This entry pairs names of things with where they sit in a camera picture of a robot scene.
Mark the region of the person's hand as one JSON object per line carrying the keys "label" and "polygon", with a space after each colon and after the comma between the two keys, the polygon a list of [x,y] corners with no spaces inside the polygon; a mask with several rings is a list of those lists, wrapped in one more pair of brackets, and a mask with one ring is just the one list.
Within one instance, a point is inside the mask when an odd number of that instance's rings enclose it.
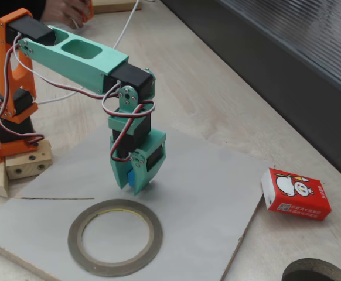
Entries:
{"label": "person's hand", "polygon": [[40,20],[61,23],[72,29],[77,29],[84,26],[83,18],[89,17],[90,14],[90,1],[47,0]]}

